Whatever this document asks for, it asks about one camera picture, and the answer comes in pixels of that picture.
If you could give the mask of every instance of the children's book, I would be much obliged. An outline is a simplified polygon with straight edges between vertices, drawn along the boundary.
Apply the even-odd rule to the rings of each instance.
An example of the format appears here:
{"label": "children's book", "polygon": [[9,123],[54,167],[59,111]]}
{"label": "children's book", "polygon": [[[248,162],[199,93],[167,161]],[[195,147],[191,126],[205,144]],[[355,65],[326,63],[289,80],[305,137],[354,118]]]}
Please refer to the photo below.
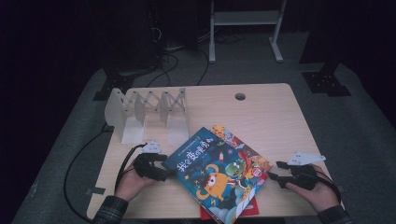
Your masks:
{"label": "children's book", "polygon": [[229,136],[218,135],[200,129],[163,167],[177,172],[180,183],[218,223],[231,224],[260,189],[271,164],[236,137],[232,147]]}
{"label": "children's book", "polygon": [[[200,206],[201,220],[213,219],[206,210]],[[259,214],[259,207],[257,205],[256,197],[253,197],[249,204],[245,207],[244,211],[241,213],[240,217],[247,217]]]}

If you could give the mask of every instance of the table hole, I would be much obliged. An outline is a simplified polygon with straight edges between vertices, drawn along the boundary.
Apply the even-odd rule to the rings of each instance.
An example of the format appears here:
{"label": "table hole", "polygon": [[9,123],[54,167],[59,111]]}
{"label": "table hole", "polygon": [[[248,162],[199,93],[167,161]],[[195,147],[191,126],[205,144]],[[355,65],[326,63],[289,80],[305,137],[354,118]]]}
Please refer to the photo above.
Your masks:
{"label": "table hole", "polygon": [[246,97],[246,95],[244,94],[244,93],[241,93],[241,92],[238,92],[236,95],[235,95],[235,99],[237,99],[238,101],[243,101],[243,100],[245,100],[247,97]]}

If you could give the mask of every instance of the book title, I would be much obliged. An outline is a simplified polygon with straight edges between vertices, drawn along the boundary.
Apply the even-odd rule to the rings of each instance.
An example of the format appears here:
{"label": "book title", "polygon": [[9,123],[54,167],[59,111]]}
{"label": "book title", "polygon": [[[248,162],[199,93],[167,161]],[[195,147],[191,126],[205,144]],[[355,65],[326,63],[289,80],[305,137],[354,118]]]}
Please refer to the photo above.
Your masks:
{"label": "book title", "polygon": [[206,138],[200,141],[196,148],[186,153],[186,158],[177,164],[177,169],[184,173],[184,171],[192,164],[193,161],[197,160],[201,155],[203,155],[203,153],[210,147],[210,143],[213,141],[213,138]]}

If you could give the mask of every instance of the plaid sleeve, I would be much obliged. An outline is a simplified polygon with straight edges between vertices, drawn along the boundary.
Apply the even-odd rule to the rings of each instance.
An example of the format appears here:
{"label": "plaid sleeve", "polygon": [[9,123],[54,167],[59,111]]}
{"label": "plaid sleeve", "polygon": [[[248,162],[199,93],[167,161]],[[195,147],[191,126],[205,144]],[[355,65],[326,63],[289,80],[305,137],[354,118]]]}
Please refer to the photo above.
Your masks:
{"label": "plaid sleeve", "polygon": [[107,196],[100,206],[92,223],[95,224],[118,224],[128,208],[128,202],[116,196]]}
{"label": "plaid sleeve", "polygon": [[323,224],[353,224],[343,206],[337,205],[318,213],[318,217]]}

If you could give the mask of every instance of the hand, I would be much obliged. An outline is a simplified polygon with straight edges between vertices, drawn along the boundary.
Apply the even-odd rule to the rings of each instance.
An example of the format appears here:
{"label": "hand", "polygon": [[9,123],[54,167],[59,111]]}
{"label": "hand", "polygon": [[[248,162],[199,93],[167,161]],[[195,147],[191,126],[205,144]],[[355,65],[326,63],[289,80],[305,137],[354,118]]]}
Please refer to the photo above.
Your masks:
{"label": "hand", "polygon": [[131,163],[125,171],[126,173],[122,176],[114,195],[127,202],[136,197],[144,187],[157,182],[154,179],[140,177],[134,169],[133,163]]}
{"label": "hand", "polygon": [[[326,175],[321,174],[323,170],[319,166],[313,165],[313,167],[318,171],[317,175],[319,177],[330,180]],[[286,188],[305,198],[318,213],[340,204],[332,189],[321,182],[318,182],[311,190],[300,188],[291,183],[287,183]]]}

